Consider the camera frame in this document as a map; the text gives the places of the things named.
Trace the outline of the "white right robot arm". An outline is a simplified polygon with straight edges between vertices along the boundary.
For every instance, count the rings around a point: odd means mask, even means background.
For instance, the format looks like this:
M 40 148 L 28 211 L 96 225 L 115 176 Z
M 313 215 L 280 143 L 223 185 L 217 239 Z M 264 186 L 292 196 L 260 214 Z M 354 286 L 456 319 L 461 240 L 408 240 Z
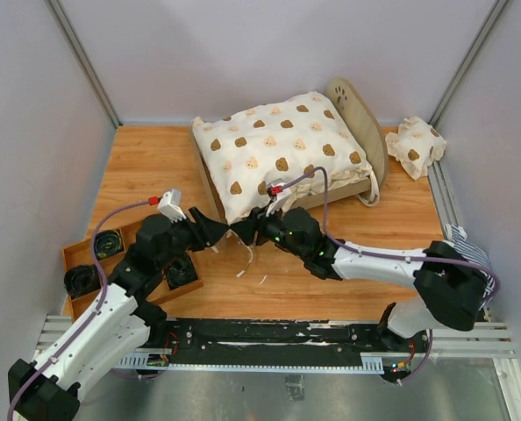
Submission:
M 446 242 L 411 250 L 358 246 L 332 238 L 303 208 L 274 214 L 256 208 L 230 227 L 246 245 L 270 241 L 295 255 L 317 278 L 366 279 L 414 290 L 411 300 L 391 303 L 382 314 L 376 335 L 386 350 L 397 351 L 428 329 L 469 332 L 475 326 L 487 279 Z

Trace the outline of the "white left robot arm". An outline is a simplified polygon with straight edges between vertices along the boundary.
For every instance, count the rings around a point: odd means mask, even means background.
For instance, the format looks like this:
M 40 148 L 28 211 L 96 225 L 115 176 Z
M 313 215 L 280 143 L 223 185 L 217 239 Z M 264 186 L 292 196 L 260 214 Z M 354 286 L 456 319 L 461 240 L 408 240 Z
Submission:
M 165 269 L 186 252 L 215 246 L 229 226 L 191 208 L 145 218 L 125 257 L 96 299 L 68 330 L 31 362 L 17 360 L 8 372 L 10 407 L 28 420 L 71 420 L 90 390 L 135 348 L 167 338 L 167 315 L 148 302 Z

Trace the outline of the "black item in tray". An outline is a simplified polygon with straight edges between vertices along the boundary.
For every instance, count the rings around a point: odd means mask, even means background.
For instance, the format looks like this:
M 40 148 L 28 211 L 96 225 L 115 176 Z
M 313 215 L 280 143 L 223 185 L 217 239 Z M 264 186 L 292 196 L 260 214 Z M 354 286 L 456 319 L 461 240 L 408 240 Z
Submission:
M 198 280 L 194 263 L 188 255 L 174 260 L 165 269 L 165 277 L 170 289 L 178 289 Z

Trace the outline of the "wooden divided tray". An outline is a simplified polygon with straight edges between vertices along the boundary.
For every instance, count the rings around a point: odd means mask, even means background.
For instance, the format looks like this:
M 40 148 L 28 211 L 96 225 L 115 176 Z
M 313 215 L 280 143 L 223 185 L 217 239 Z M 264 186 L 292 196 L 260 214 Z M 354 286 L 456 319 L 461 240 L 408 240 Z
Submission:
M 129 246 L 135 242 L 137 231 L 141 225 L 142 223 L 137 221 L 97 234 L 96 255 L 107 275 L 110 275 L 113 268 L 125 257 Z M 185 255 L 192 259 L 196 269 L 195 259 L 189 254 Z M 65 270 L 63 283 L 68 295 L 65 312 L 73 320 L 76 320 L 96 299 L 100 290 L 100 280 L 87 239 L 63 248 L 62 258 Z M 162 305 L 202 287 L 203 281 L 198 278 L 197 281 L 178 289 L 170 289 L 164 270 L 159 285 L 151 292 L 147 300 Z

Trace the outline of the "small bear print pillow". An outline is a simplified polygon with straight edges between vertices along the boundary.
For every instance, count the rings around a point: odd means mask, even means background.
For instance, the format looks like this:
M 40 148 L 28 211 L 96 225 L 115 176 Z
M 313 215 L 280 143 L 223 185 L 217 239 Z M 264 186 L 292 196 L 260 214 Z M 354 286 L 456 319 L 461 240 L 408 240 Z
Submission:
M 395 158 L 413 180 L 428 175 L 434 161 L 439 161 L 446 149 L 446 140 L 422 118 L 406 118 L 397 132 L 385 135 L 389 156 Z

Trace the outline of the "blue striped cloth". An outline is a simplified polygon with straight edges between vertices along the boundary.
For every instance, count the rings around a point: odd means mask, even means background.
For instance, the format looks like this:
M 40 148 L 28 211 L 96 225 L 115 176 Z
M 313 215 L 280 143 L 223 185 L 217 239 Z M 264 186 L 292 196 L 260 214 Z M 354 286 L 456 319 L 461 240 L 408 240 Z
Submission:
M 454 248 L 461 256 L 471 263 L 490 268 L 488 255 L 478 246 L 472 244 L 467 239 L 467 233 L 462 226 L 444 225 L 446 243 Z M 496 280 L 488 272 L 482 272 L 487 279 L 487 284 L 483 294 L 480 308 L 483 309 L 491 300 L 491 296 L 496 289 Z

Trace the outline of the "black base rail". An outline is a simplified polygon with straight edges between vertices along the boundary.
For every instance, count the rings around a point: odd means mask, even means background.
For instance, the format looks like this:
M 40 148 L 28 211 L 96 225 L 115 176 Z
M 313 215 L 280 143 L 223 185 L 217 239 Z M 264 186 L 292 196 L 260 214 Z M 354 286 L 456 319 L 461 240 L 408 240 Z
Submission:
M 425 332 L 386 345 L 375 323 L 328 320 L 171 318 L 164 343 L 134 352 L 165 362 L 353 362 L 374 353 L 411 356 L 428 347 Z

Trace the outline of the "aluminium side rail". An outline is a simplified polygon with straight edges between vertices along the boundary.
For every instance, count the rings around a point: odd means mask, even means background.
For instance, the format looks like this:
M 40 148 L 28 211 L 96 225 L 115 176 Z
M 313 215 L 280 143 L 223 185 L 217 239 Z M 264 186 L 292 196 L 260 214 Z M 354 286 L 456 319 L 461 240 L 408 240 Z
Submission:
M 441 225 L 461 225 L 462 219 L 450 182 L 439 161 L 431 164 L 427 177 Z

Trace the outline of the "right aluminium frame post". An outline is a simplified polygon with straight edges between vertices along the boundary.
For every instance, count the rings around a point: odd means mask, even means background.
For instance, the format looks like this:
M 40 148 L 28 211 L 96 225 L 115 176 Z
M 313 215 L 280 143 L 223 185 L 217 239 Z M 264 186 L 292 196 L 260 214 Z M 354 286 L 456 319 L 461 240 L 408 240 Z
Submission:
M 506 11 L 512 6 L 511 0 L 495 0 L 489 9 L 485 19 L 483 19 L 477 34 L 464 54 L 459 66 L 456 68 L 450 82 L 447 84 L 437 106 L 432 113 L 428 123 L 437 127 L 462 87 L 464 81 L 473 65 L 477 62 L 484 47 L 488 44 L 496 27 L 502 21 Z

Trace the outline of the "aluminium frame post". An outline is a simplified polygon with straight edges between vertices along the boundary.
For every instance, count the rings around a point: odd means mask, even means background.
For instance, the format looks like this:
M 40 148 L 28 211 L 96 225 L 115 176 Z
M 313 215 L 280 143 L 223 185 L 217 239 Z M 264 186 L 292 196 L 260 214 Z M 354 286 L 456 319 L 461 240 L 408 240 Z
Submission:
M 464 54 L 459 66 L 456 68 L 450 82 L 447 84 L 437 106 L 432 113 L 428 123 L 437 127 L 462 87 L 464 81 L 473 65 L 477 62 L 484 47 L 488 44 L 496 27 L 502 21 L 506 11 L 512 6 L 511 0 L 495 0 L 489 9 L 485 19 L 483 19 L 477 34 Z
M 65 7 L 59 0 L 44 0 L 44 4 L 52 15 L 54 22 L 60 30 L 71 53 L 74 55 L 78 66 L 83 72 L 97 101 L 100 103 L 103 112 L 110 120 L 112 126 L 115 129 L 118 129 L 123 125 L 121 119 L 119 118 L 112 101 L 110 100 L 103 84 L 100 81 L 99 76 L 97 75 L 96 70 L 94 69 L 90 58 L 87 55 L 85 48 L 83 47 L 82 42 L 76 33 L 76 30 L 68 16 Z

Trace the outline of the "left aluminium frame post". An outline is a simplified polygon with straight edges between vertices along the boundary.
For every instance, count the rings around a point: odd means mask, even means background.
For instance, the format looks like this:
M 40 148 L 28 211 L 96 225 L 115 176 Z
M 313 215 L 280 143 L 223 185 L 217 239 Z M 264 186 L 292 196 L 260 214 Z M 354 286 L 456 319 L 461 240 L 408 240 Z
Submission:
M 60 30 L 71 53 L 74 55 L 78 66 L 83 72 L 97 101 L 100 103 L 103 112 L 110 120 L 112 126 L 115 129 L 118 129 L 123 125 L 121 119 L 119 118 L 112 101 L 110 100 L 103 84 L 100 81 L 99 76 L 97 75 L 96 70 L 94 69 L 90 58 L 87 55 L 85 48 L 83 47 L 82 42 L 76 33 L 76 30 L 68 16 L 65 7 L 59 0 L 44 0 L 44 4 L 52 15 L 54 22 Z

